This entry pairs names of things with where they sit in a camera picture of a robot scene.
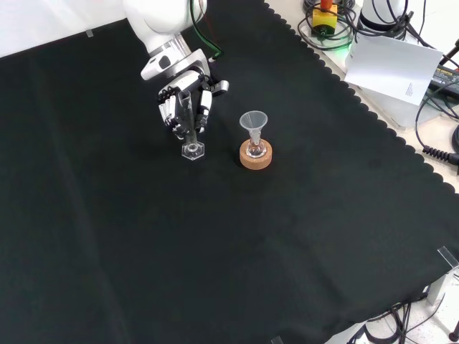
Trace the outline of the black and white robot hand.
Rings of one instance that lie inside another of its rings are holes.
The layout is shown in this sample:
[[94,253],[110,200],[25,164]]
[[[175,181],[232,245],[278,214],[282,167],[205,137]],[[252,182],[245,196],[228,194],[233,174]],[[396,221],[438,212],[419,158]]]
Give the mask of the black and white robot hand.
[[[158,75],[171,78],[158,92],[158,108],[165,126],[180,140],[185,139],[192,130],[204,132],[213,98],[226,93],[229,82],[211,76],[209,63],[201,49],[183,59],[179,59],[179,55],[170,48],[158,53],[147,62],[141,76],[148,81]],[[195,91],[201,93],[200,104],[191,123],[186,119],[180,97],[186,92]]]

